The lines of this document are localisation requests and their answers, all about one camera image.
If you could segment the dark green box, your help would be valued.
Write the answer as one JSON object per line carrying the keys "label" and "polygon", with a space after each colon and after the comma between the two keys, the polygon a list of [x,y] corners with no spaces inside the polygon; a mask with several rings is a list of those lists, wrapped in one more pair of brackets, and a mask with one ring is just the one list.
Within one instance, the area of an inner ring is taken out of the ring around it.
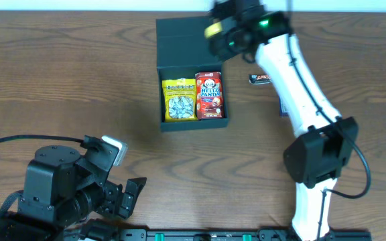
{"label": "dark green box", "polygon": [[[212,24],[207,16],[179,17],[156,20],[158,82],[178,78],[194,78],[199,72],[222,72],[222,62],[210,53],[204,30]],[[162,86],[160,96],[160,129],[163,132],[225,128],[229,123],[226,102],[222,103],[221,118],[165,121]]]}

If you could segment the red Hello Panda box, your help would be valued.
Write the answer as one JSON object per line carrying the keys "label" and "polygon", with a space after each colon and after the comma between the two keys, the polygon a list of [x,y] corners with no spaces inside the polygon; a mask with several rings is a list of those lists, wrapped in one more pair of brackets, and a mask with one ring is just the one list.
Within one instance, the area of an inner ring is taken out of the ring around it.
{"label": "red Hello Panda box", "polygon": [[196,78],[196,116],[198,120],[223,117],[220,72],[199,72]]}

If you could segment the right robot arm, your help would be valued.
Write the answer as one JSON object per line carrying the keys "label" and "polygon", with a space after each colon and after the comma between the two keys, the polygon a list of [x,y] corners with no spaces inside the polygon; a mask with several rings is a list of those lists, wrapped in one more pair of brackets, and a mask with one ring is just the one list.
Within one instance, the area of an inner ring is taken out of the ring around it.
{"label": "right robot arm", "polygon": [[356,150],[358,125],[343,118],[311,73],[290,24],[280,11],[259,1],[216,1],[205,29],[211,52],[225,61],[242,55],[269,77],[285,104],[295,141],[283,162],[296,185],[296,209],[289,230],[269,230],[262,240],[364,240],[369,235],[332,230],[330,199],[342,168]]}

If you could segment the yellow Mentos bottle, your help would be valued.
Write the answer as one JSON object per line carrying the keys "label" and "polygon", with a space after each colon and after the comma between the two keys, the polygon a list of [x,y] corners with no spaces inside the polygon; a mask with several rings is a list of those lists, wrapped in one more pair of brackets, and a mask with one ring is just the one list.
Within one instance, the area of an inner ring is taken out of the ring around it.
{"label": "yellow Mentos bottle", "polygon": [[222,31],[222,24],[221,22],[213,23],[212,25],[208,26],[204,30],[204,36],[206,39],[210,39],[216,34],[220,33]]}

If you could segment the yellow sunflower seed bag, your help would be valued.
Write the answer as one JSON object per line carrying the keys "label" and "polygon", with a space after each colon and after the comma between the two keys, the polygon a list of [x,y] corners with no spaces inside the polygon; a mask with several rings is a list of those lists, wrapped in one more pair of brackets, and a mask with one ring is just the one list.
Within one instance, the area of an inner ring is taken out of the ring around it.
{"label": "yellow sunflower seed bag", "polygon": [[179,78],[163,80],[165,121],[196,121],[196,80]]}

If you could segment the blue small candy box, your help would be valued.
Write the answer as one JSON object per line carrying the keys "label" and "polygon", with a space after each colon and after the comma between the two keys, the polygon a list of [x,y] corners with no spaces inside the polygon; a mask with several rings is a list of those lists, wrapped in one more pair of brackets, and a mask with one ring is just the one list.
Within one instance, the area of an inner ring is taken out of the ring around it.
{"label": "blue small candy box", "polygon": [[280,116],[288,116],[288,111],[287,111],[285,104],[281,98],[279,98],[279,115]]}

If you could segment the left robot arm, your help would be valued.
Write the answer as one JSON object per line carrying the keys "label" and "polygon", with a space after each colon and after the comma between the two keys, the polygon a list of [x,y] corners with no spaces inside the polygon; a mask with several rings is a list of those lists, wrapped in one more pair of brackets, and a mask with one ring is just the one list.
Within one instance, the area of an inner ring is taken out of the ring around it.
{"label": "left robot arm", "polygon": [[116,227],[89,220],[96,212],[108,219],[129,218],[146,178],[126,185],[108,180],[128,146],[112,137],[77,139],[85,149],[49,145],[29,162],[24,188],[0,208],[0,240],[121,240]]}

